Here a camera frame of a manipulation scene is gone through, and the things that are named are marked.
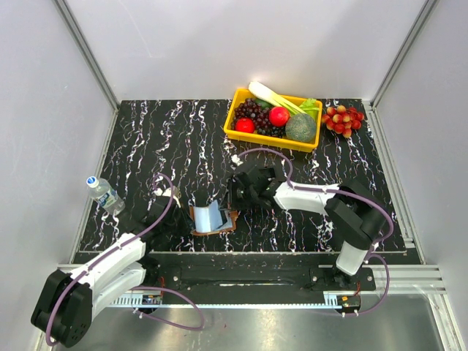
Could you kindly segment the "brown leather card holder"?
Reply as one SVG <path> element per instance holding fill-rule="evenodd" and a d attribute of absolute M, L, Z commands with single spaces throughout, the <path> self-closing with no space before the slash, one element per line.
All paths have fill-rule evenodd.
<path fill-rule="evenodd" d="M 189 215 L 194 223 L 194 236 L 216 235 L 236 229 L 238 212 L 220 206 L 217 200 L 205 207 L 191 206 Z"/>

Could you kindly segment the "black card box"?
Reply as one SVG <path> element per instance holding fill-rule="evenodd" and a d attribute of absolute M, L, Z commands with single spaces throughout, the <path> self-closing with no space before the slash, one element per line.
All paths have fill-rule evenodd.
<path fill-rule="evenodd" d="M 284 182 L 287 178 L 283 169 L 279 166 L 260 167 L 259 172 L 263 178 L 269 181 Z"/>

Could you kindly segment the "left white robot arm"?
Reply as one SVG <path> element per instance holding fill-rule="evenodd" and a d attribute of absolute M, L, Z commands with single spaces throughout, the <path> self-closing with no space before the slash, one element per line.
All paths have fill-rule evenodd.
<path fill-rule="evenodd" d="M 134 287 L 156 285 L 159 272 L 149 254 L 164 234 L 178 233 L 186 218 L 177 192 L 170 187 L 158 196 L 159 215 L 149 226 L 128 219 L 129 229 L 104 252 L 69 273 L 57 269 L 48 276 L 31 316 L 48 346 L 75 346 L 115 299 Z"/>

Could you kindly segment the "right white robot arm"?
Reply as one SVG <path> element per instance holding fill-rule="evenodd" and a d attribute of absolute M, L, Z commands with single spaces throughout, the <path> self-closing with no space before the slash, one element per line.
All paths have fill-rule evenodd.
<path fill-rule="evenodd" d="M 227 179 L 227 191 L 219 208 L 242 211 L 254 207 L 327 216 L 343 240 L 332 273 L 334 284 L 343 290 L 358 282 L 358 271 L 369 259 L 384 227 L 393 228 L 386 210 L 356 180 L 329 185 L 300 184 L 276 167 L 240 166 Z"/>

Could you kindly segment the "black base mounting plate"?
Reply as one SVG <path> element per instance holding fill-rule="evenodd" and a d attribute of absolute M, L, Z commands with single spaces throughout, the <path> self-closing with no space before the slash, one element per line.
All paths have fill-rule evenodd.
<path fill-rule="evenodd" d="M 148 255 L 167 287 L 280 286 L 374 292 L 370 268 L 348 276 L 336 267 L 337 254 L 292 252 L 152 252 Z"/>

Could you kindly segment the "red apple front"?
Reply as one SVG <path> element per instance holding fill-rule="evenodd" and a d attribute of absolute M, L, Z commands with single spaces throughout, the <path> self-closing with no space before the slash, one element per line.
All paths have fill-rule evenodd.
<path fill-rule="evenodd" d="M 240 118 L 235 123 L 235 131 L 244 133 L 254 133 L 254 122 L 250 118 Z"/>

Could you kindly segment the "red apple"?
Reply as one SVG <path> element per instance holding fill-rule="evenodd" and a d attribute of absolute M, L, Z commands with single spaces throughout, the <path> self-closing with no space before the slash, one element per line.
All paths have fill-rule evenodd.
<path fill-rule="evenodd" d="M 235 123 L 235 131 L 244 133 L 254 133 L 254 122 L 250 118 L 240 118 Z"/>
<path fill-rule="evenodd" d="M 269 112 L 269 121 L 275 127 L 284 127 L 290 119 L 290 112 L 285 107 L 273 107 Z"/>

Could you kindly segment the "dark purple grape bunch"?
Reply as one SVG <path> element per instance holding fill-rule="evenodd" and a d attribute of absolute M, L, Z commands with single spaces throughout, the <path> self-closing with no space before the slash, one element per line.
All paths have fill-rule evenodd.
<path fill-rule="evenodd" d="M 258 135 L 269 137 L 284 137 L 285 128 L 275 127 L 269 121 L 271 108 L 261 108 L 255 103 L 256 99 L 248 98 L 234 108 L 233 120 L 230 123 L 231 130 L 235 130 L 235 123 L 240 118 L 250 118 L 255 125 L 255 132 Z"/>

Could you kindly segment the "red apple back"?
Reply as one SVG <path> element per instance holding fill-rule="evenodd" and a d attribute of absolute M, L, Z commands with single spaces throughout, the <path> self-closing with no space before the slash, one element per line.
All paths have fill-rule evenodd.
<path fill-rule="evenodd" d="M 269 121 L 275 127 L 284 127 L 290 119 L 290 112 L 285 107 L 273 107 L 269 112 Z"/>

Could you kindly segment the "green cucumber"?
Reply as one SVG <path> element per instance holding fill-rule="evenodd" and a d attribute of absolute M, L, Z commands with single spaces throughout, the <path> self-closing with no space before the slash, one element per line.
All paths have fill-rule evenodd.
<path fill-rule="evenodd" d="M 270 104 L 269 102 L 266 102 L 264 100 L 261 100 L 261 99 L 256 99 L 255 103 L 257 105 L 259 105 L 261 108 L 271 108 L 271 107 L 273 107 L 272 104 Z"/>

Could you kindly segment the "green netted melon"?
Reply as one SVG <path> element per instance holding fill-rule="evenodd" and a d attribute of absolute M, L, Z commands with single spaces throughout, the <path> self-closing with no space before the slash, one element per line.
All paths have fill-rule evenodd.
<path fill-rule="evenodd" d="M 302 143 L 311 143 L 317 133 L 315 120 L 307 113 L 291 116 L 285 125 L 286 137 Z"/>

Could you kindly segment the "yellow plastic basket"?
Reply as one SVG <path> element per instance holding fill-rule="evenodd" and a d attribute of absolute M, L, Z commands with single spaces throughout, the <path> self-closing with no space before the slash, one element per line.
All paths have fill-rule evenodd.
<path fill-rule="evenodd" d="M 287 148 L 294 151 L 302 151 L 302 152 L 312 152 L 316 149 L 320 142 L 320 127 L 321 127 L 321 119 L 322 119 L 322 102 L 320 100 L 315 101 L 315 106 L 317 107 L 318 111 L 316 113 L 316 135 L 312 142 L 310 143 L 301 143 L 294 140 L 289 140 L 285 137 L 278 138 L 278 137 L 271 137 L 265 135 L 258 135 L 257 133 L 245 133 L 245 132 L 238 132 L 234 129 L 231 129 L 230 125 L 233 122 L 234 117 L 234 110 L 238 107 L 245 99 L 252 98 L 254 95 L 247 89 L 247 88 L 238 88 L 233 96 L 233 100 L 231 102 L 230 109 L 228 111 L 225 123 L 224 123 L 224 133 L 226 136 L 232 140 L 240 140 L 249 143 L 256 143 L 261 144 L 264 146 L 273 146 L 278 148 Z"/>

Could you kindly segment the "white green leek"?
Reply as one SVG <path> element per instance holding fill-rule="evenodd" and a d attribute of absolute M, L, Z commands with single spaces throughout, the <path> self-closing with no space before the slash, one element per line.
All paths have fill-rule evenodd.
<path fill-rule="evenodd" d="M 252 81 L 249 83 L 248 90 L 258 99 L 268 102 L 275 107 L 286 108 L 292 115 L 304 113 L 304 111 L 297 105 L 294 105 L 292 102 L 272 91 L 267 86 L 264 86 L 262 83 Z"/>

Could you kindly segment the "red cherry cluster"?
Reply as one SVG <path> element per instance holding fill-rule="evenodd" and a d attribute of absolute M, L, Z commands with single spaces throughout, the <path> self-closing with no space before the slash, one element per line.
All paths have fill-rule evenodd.
<path fill-rule="evenodd" d="M 351 138 L 363 126 L 364 120 L 365 114 L 358 112 L 355 107 L 339 105 L 326 108 L 322 125 L 344 138 Z"/>

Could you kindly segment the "aluminium frame rail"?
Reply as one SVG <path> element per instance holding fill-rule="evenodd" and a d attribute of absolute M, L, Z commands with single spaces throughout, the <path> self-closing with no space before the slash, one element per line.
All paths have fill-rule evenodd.
<path fill-rule="evenodd" d="M 99 310 L 105 308 L 189 308 L 199 309 L 327 309 L 341 310 L 343 297 L 444 294 L 442 277 L 432 266 L 381 265 L 364 267 L 364 273 L 352 288 L 326 287 L 321 276 L 303 273 L 311 279 L 308 288 L 296 279 L 272 282 L 197 282 L 195 271 L 166 273 L 167 287 L 160 291 L 137 288 L 123 293 L 112 292 L 112 301 L 98 297 Z"/>

